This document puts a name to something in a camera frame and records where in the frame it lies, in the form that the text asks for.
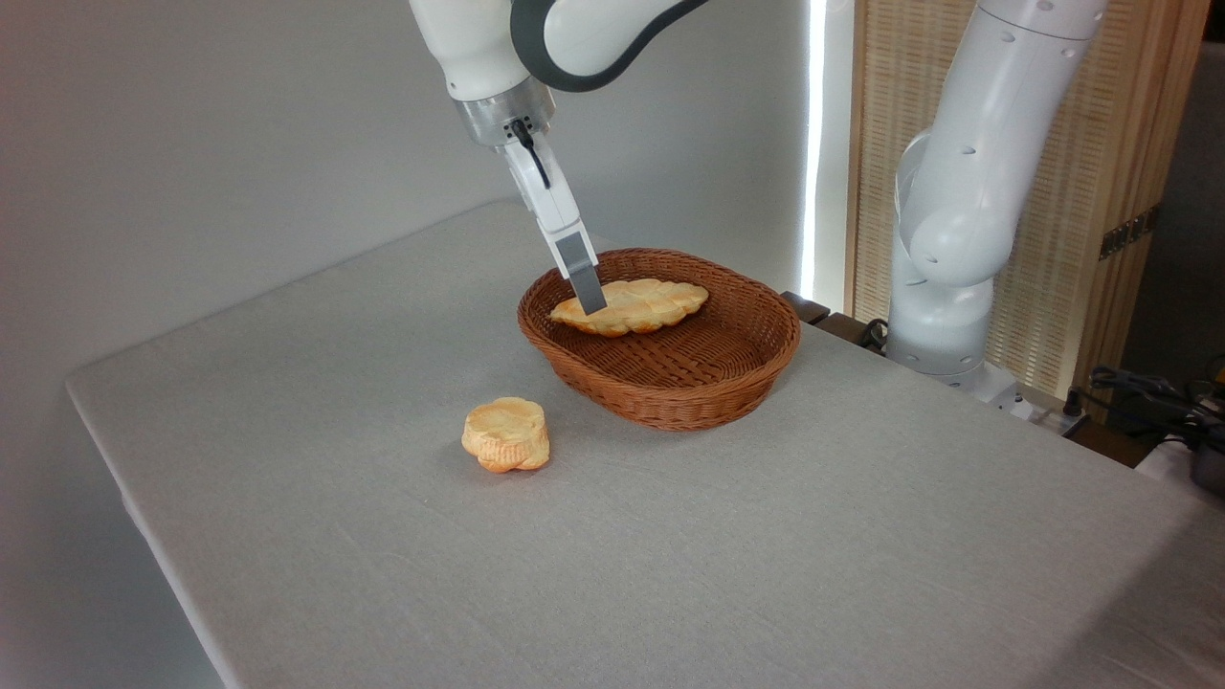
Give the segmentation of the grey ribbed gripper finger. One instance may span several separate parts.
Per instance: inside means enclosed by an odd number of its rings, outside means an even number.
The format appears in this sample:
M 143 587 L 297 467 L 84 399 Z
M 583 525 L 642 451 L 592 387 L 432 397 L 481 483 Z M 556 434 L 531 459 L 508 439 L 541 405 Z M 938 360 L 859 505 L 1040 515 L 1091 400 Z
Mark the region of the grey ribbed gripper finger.
M 579 302 L 586 315 L 608 308 L 601 283 L 598 276 L 598 256 L 590 245 L 590 235 L 586 222 L 577 219 L 556 232 L 541 230 L 546 237 L 548 249 L 552 253 L 555 264 Z

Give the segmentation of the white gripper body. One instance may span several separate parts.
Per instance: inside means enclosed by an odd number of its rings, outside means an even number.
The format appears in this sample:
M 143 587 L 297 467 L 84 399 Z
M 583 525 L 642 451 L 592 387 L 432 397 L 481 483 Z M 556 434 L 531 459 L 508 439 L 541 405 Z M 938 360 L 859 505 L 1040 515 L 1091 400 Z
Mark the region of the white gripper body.
M 532 145 L 524 145 L 511 134 L 501 148 L 503 161 L 541 230 L 565 230 L 581 218 L 573 192 L 546 135 L 530 132 L 529 139 Z

